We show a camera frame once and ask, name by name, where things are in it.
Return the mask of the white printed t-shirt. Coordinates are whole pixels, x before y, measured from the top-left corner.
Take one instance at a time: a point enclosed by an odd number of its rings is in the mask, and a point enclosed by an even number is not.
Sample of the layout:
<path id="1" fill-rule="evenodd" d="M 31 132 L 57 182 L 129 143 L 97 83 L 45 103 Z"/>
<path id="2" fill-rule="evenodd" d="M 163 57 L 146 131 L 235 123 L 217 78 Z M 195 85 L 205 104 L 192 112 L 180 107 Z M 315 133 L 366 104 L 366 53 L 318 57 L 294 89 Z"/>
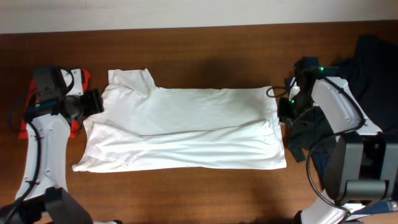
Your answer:
<path id="1" fill-rule="evenodd" d="M 108 81 L 104 111 L 84 121 L 75 172 L 287 165 L 277 104 L 265 88 L 162 88 L 148 70 L 110 70 Z"/>

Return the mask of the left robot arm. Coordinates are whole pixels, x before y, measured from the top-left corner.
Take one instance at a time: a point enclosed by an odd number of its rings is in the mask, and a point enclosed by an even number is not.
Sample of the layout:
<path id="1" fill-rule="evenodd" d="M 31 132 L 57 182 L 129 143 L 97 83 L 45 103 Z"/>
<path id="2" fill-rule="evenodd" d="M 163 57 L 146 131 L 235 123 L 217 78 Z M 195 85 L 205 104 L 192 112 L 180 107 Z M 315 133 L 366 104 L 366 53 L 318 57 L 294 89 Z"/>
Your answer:
<path id="1" fill-rule="evenodd" d="M 92 223 L 68 193 L 66 149 L 82 119 L 104 111 L 97 89 L 88 89 L 84 68 L 45 67 L 33 73 L 19 135 L 28 139 L 27 158 L 16 200 L 1 208 L 1 223 Z"/>

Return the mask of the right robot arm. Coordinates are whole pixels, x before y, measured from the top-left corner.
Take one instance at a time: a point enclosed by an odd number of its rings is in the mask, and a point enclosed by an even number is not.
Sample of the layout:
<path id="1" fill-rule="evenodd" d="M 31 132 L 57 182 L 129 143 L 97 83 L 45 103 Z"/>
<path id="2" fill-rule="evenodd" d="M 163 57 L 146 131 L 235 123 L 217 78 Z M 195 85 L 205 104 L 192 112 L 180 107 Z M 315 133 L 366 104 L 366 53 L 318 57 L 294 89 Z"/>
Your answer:
<path id="1" fill-rule="evenodd" d="M 282 124 L 293 125 L 314 107 L 323 111 L 333 132 L 313 142 L 309 154 L 329 139 L 336 141 L 323 191 L 311 186 L 317 199 L 297 212 L 294 223 L 351 223 L 354 212 L 392 200 L 397 138 L 370 120 L 337 71 L 322 67 L 316 57 L 301 58 L 294 65 L 288 97 L 279 97 L 277 114 Z"/>

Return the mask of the folded red t-shirt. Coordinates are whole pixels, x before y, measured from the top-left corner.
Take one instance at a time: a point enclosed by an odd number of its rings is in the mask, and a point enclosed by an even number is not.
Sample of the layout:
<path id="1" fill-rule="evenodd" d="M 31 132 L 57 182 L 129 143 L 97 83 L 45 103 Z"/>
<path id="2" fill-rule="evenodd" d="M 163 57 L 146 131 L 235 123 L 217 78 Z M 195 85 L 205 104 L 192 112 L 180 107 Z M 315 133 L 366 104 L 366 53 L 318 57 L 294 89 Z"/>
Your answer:
<path id="1" fill-rule="evenodd" d="M 88 90 L 88 81 L 91 78 L 90 73 L 84 69 L 81 68 L 83 70 L 83 90 L 84 93 Z M 36 89 L 36 84 L 34 80 L 31 80 L 30 85 L 29 85 L 29 94 L 27 95 L 27 100 L 30 100 L 35 92 Z M 79 121 L 73 121 L 71 124 L 71 134 L 70 134 L 70 138 L 75 138 L 78 134 L 78 130 L 82 127 L 82 124 Z M 27 139 L 28 138 L 28 133 L 26 131 L 26 123 L 25 121 L 22 119 L 21 120 L 21 125 L 20 125 L 20 131 L 18 131 L 18 138 L 19 139 Z"/>

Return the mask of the dark green garment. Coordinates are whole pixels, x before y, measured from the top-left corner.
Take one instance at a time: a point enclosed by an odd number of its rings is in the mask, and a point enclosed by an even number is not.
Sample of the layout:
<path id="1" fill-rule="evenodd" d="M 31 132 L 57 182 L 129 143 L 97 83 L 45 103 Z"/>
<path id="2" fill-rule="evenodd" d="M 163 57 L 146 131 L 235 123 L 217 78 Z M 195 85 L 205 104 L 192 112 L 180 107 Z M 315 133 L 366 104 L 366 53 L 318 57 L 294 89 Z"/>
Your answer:
<path id="1" fill-rule="evenodd" d="M 306 157 L 303 150 L 309 150 L 310 146 L 329 135 L 333 131 L 326 116 L 319 107 L 313 107 L 299 118 L 292 126 L 292 131 L 287 143 L 287 149 L 291 152 L 296 162 L 303 162 Z"/>

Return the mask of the navy blue garment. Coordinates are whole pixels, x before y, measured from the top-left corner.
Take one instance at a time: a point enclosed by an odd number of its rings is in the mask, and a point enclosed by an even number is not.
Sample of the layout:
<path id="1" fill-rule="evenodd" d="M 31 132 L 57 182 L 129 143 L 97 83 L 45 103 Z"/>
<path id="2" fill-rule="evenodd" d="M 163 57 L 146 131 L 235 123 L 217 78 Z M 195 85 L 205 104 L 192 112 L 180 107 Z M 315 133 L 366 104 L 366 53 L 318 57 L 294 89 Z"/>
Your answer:
<path id="1" fill-rule="evenodd" d="M 294 64 L 294 75 L 286 81 L 287 93 L 293 78 L 297 79 L 300 90 L 311 93 L 316 80 L 323 77 L 340 77 L 349 80 L 354 65 L 350 59 L 336 62 L 330 66 L 321 66 L 318 57 L 302 57 Z"/>

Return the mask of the black t-shirt white lettering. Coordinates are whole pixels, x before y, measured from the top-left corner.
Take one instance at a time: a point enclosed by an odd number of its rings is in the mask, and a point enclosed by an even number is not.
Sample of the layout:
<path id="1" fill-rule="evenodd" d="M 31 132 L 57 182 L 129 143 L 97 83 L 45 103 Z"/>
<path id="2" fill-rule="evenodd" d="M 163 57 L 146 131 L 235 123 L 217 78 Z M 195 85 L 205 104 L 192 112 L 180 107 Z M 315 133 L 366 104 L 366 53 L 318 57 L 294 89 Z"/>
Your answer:
<path id="1" fill-rule="evenodd" d="M 358 38 L 348 84 L 364 112 L 383 132 L 397 134 L 397 45 L 375 35 Z"/>

